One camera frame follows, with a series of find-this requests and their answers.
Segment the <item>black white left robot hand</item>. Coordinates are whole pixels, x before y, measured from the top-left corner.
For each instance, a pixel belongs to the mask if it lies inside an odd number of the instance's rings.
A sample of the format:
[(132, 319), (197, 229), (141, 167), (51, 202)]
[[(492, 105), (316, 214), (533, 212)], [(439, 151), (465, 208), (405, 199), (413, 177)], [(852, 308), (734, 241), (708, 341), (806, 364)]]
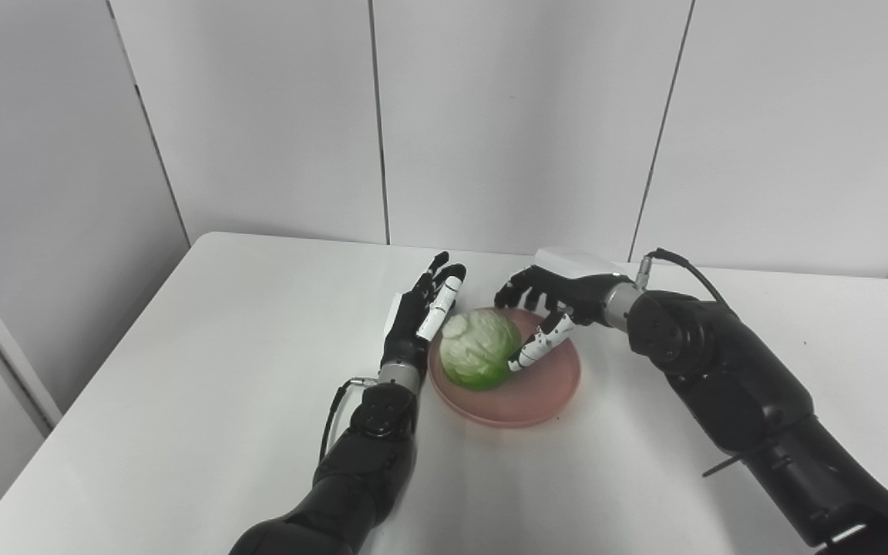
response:
[(450, 264), (450, 253), (439, 252), (416, 283), (399, 298), (385, 334), (380, 365), (404, 365), (426, 376), (429, 346), (443, 327), (466, 279), (464, 264)]

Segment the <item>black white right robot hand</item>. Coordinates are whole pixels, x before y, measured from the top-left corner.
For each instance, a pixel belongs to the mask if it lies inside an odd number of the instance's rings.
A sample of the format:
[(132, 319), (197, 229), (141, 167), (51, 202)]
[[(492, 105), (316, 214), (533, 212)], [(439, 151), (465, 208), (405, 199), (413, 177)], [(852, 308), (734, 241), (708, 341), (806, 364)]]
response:
[(627, 331), (627, 313), (641, 289), (608, 260), (574, 248), (536, 251), (531, 266), (512, 274), (494, 298), (497, 308), (547, 310), (542, 323), (509, 356), (511, 372), (529, 368), (567, 340), (577, 326)]

